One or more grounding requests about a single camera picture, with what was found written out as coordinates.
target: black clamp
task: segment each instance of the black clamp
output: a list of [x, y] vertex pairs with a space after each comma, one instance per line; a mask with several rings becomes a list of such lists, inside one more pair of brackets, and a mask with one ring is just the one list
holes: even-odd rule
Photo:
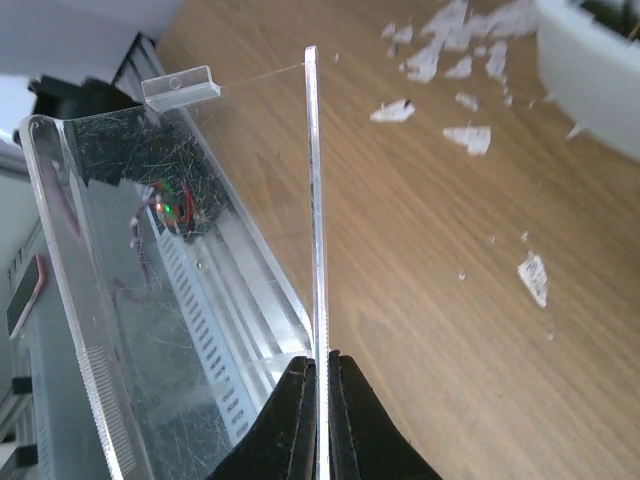
[[[353, 358], [330, 354], [332, 478], [442, 480], [404, 439]], [[316, 368], [296, 357], [244, 439], [208, 480], [312, 480]]]

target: white object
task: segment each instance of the white object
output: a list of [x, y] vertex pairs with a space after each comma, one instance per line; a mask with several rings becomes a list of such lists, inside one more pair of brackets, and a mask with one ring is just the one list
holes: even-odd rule
[[467, 29], [452, 31], [444, 42], [444, 50], [452, 52], [466, 52], [471, 41], [471, 34]]
[[507, 64], [507, 43], [504, 40], [498, 40], [489, 49], [489, 60], [485, 70], [489, 78], [502, 81], [504, 79], [504, 67]]
[[420, 83], [429, 83], [438, 72], [438, 62], [440, 61], [440, 51], [444, 45], [445, 38], [436, 35], [431, 43], [423, 47], [414, 56], [405, 62], [410, 72], [407, 74], [409, 80]]
[[455, 66], [447, 70], [444, 76], [447, 78], [467, 78], [471, 75], [472, 65], [473, 57], [466, 55]]
[[578, 135], [580, 135], [582, 133], [582, 131], [584, 130], [584, 128], [581, 125], [578, 125], [577, 123], [573, 126], [573, 128], [571, 129], [571, 131], [567, 134], [567, 140], [571, 140], [572, 138], [577, 137]]
[[378, 110], [369, 116], [372, 122], [405, 122], [413, 115], [416, 108], [409, 100], [398, 100], [389, 105], [382, 105]]
[[413, 25], [407, 25], [402, 30], [398, 30], [396, 34], [393, 36], [393, 41], [395, 43], [411, 43], [411, 39], [413, 38]]
[[449, 5], [441, 8], [422, 30], [420, 35], [429, 33], [448, 35], [451, 31], [460, 31], [464, 26], [464, 18], [467, 15], [467, 2], [465, 0], [452, 0]]
[[380, 38], [390, 38], [390, 37], [393, 37], [395, 33], [396, 33], [396, 24], [391, 22], [389, 25], [384, 27], [384, 30], [382, 30], [382, 34], [380, 35]]
[[393, 58], [397, 54], [398, 54], [398, 45], [396, 45], [395, 43], [392, 43], [391, 46], [389, 47], [389, 50], [387, 50], [387, 57]]
[[495, 9], [488, 17], [493, 37], [521, 37], [535, 33], [538, 15], [535, 0], [515, 0]]
[[529, 250], [525, 261], [518, 266], [518, 275], [520, 276], [522, 283], [525, 284], [533, 296], [536, 303], [541, 308], [545, 308], [547, 306], [549, 287], [547, 272], [544, 268], [544, 263], [542, 263], [540, 255], [536, 255]]
[[469, 95], [467, 93], [458, 93], [456, 95], [456, 102], [461, 105], [464, 105], [472, 112], [477, 112], [479, 107], [478, 98], [473, 95]]
[[491, 127], [449, 127], [442, 134], [458, 145], [467, 147], [470, 155], [484, 155], [491, 144]]
[[598, 140], [640, 161], [640, 42], [568, 1], [538, 0], [538, 73], [556, 104]]

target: clear acrylic sheet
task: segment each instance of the clear acrylic sheet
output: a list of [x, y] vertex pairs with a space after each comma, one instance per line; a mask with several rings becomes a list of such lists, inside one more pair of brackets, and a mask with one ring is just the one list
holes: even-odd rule
[[317, 113], [310, 48], [161, 114], [23, 122], [113, 478], [205, 478], [289, 359], [313, 355], [318, 305], [326, 330]]

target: wood grain surface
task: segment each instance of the wood grain surface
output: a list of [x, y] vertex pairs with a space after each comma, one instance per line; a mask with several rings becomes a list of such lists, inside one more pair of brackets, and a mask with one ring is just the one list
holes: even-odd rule
[[[499, 2], [471, 4], [486, 13]], [[319, 46], [332, 347], [355, 357], [444, 478], [640, 478], [640, 166], [587, 135], [565, 140], [571, 122], [541, 101], [534, 37], [509, 41], [510, 108], [481, 60], [468, 79], [443, 77], [459, 54], [443, 53], [431, 83], [409, 82], [398, 65], [425, 40], [389, 59], [380, 32], [409, 17], [419, 29], [441, 6], [187, 0], [158, 52], [168, 71], [207, 64], [227, 85]], [[458, 92], [477, 95], [480, 110], [457, 104]], [[416, 107], [406, 123], [369, 121], [401, 98]], [[275, 254], [308, 291], [306, 253], [277, 241], [277, 219], [260, 219], [270, 201], [304, 218], [301, 104], [284, 100], [263, 91], [245, 105], [256, 113], [207, 128]], [[485, 156], [443, 138], [468, 122], [491, 126]], [[241, 123], [260, 132], [256, 146], [237, 146], [254, 138]], [[250, 158], [234, 170], [238, 152]], [[247, 181], [258, 153], [262, 173]], [[295, 237], [297, 224], [285, 223]], [[544, 309], [516, 272], [529, 250], [549, 275]]]

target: white paper scrap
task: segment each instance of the white paper scrap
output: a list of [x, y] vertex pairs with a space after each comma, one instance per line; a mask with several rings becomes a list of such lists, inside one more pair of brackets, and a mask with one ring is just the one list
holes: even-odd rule
[[456, 95], [456, 102], [464, 105], [472, 112], [477, 112], [479, 107], [479, 102], [476, 97], [473, 95], [469, 95], [467, 93], [458, 93]]
[[488, 17], [492, 37], [522, 37], [538, 29], [535, 0], [515, 0], [496, 8]]
[[451, 31], [460, 31], [464, 26], [464, 18], [467, 14], [466, 0], [452, 0], [449, 5], [441, 8], [434, 17], [420, 31], [420, 35], [448, 34]]
[[573, 126], [569, 134], [567, 135], [567, 140], [571, 140], [572, 138], [577, 137], [582, 133], [584, 127], [582, 125], [578, 125], [577, 123]]
[[388, 105], [382, 105], [369, 116], [372, 122], [405, 122], [416, 111], [410, 100], [398, 100]]
[[390, 38], [390, 37], [393, 37], [395, 33], [396, 33], [396, 24], [391, 22], [389, 25], [384, 27], [384, 30], [382, 31], [380, 38]]
[[525, 261], [518, 266], [518, 275], [536, 303], [541, 308], [545, 308], [547, 306], [549, 286], [547, 272], [540, 255], [536, 255], [529, 250]]
[[467, 147], [470, 155], [484, 155], [491, 144], [491, 127], [449, 127], [442, 131], [445, 138]]
[[487, 60], [485, 70], [489, 78], [502, 81], [504, 78], [504, 67], [507, 64], [507, 43], [498, 40], [490, 49], [490, 57]]
[[466, 55], [455, 66], [444, 72], [444, 76], [447, 78], [467, 78], [471, 75], [472, 66], [473, 57]]
[[444, 41], [445, 38], [443, 36], [436, 35], [428, 45], [407, 59], [405, 63], [410, 70], [407, 74], [409, 80], [429, 83], [436, 76], [438, 62], [440, 61], [440, 51]]
[[395, 43], [392, 43], [391, 46], [389, 47], [389, 50], [387, 50], [387, 57], [393, 58], [397, 54], [398, 54], [398, 45], [396, 45]]
[[469, 48], [469, 42], [471, 42], [471, 35], [467, 30], [452, 30], [447, 35], [443, 49], [450, 52], [466, 52]]
[[395, 43], [411, 43], [411, 39], [413, 38], [413, 25], [407, 25], [401, 30], [398, 30], [396, 34], [393, 36], [393, 41]]

